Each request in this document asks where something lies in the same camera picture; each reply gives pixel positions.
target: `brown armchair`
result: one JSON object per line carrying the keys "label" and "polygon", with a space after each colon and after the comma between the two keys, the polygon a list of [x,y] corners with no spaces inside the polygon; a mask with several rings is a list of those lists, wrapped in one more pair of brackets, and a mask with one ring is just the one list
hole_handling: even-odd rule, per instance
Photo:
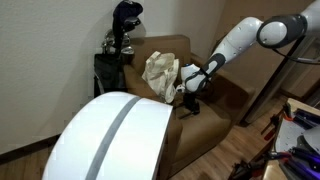
{"label": "brown armchair", "polygon": [[[154,51],[172,52],[180,60],[180,66],[205,62],[191,53],[189,38],[182,35],[136,38],[131,41],[135,57],[130,65],[124,66],[128,92],[159,101],[158,96],[141,78],[145,61]],[[176,85],[181,83],[180,72]],[[200,114],[180,120],[185,112],[178,108],[172,113],[168,125],[166,142],[160,157],[158,179],[167,179],[206,153],[239,123],[248,110],[254,89],[231,74],[219,70],[198,102]]]}

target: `robotic arm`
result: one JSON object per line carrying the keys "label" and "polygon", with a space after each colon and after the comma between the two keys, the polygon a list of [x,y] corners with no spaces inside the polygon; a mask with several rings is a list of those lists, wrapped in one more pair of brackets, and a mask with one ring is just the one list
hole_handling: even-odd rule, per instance
{"label": "robotic arm", "polygon": [[274,16],[262,22],[248,17],[237,24],[220,42],[206,64],[199,68],[188,65],[181,68],[183,84],[178,92],[199,92],[213,74],[224,64],[232,61],[255,42],[262,47],[284,47],[304,35],[320,33],[320,0],[309,5],[302,13]]}

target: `gray stripe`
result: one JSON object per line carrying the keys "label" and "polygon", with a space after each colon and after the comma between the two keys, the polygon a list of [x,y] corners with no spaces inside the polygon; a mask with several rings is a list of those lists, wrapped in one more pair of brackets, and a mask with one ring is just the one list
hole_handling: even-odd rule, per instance
{"label": "gray stripe", "polygon": [[124,118],[127,116],[131,108],[140,100],[140,97],[135,97],[131,99],[119,112],[115,120],[112,122],[110,128],[105,134],[104,138],[101,141],[101,144],[97,150],[96,155],[93,158],[91,166],[89,168],[88,174],[86,176],[86,180],[95,180],[98,176],[101,164],[106,156],[109,146],[116,135],[121,123]]}

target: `wooden floor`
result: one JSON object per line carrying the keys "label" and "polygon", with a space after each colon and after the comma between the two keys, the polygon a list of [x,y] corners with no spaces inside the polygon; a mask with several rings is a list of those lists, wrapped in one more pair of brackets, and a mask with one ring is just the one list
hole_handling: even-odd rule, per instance
{"label": "wooden floor", "polygon": [[[269,123],[269,118],[281,109],[283,102],[285,99],[277,99],[270,110],[248,127],[235,126],[217,147],[171,180],[227,179],[234,163],[239,163],[241,159],[250,161],[267,144],[260,132]],[[0,180],[40,180],[52,148],[0,165]]]}

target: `cloth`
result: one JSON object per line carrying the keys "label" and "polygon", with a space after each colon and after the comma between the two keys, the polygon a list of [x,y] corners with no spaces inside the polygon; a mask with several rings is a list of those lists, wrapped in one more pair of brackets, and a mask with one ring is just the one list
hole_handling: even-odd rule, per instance
{"label": "cloth", "polygon": [[179,71],[179,59],[173,53],[154,52],[146,61],[142,78],[165,103],[171,103],[176,95],[174,82]]}

